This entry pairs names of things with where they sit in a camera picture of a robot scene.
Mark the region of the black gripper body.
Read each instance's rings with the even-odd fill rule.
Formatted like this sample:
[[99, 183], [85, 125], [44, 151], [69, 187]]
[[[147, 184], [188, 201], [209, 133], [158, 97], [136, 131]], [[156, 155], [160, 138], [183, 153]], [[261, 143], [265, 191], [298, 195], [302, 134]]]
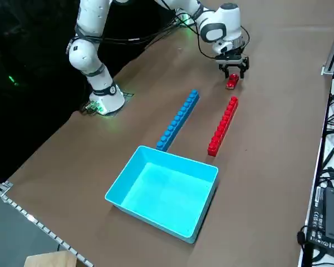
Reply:
[[241, 53], [223, 53], [215, 56], [220, 70], [226, 70], [228, 67], [238, 67], [240, 70], [249, 69], [249, 57]]

